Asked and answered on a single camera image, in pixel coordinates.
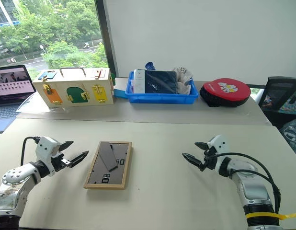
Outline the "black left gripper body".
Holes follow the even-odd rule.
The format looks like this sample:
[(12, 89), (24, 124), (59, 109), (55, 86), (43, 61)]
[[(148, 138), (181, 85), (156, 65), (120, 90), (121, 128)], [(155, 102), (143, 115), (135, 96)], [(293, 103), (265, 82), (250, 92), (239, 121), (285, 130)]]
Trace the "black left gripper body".
[(69, 160), (64, 159), (63, 153), (58, 153), (55, 157), (52, 158), (52, 165), (54, 167), (55, 172), (58, 172), (65, 167), (70, 167), (71, 162)]

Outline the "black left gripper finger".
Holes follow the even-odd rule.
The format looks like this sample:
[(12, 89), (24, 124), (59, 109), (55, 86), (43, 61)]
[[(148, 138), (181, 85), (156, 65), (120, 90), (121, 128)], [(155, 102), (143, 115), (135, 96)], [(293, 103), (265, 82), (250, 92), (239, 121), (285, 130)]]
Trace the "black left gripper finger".
[(80, 162), (82, 162), (86, 156), (88, 155), (89, 151), (84, 151), (82, 154), (79, 156), (75, 157), (74, 159), (70, 160), (69, 163), (67, 164), (68, 167), (74, 167)]
[(73, 143), (74, 143), (74, 141), (65, 141), (64, 143), (60, 144), (59, 151), (63, 151), (65, 149), (67, 149)]

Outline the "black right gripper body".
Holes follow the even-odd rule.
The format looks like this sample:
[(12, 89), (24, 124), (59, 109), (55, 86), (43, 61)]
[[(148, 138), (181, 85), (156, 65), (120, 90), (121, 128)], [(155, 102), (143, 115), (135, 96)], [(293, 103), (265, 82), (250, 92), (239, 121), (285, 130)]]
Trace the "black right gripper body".
[(217, 150), (215, 147), (211, 147), (204, 151), (204, 163), (200, 166), (200, 171), (204, 171), (206, 168), (214, 170), (217, 163)]

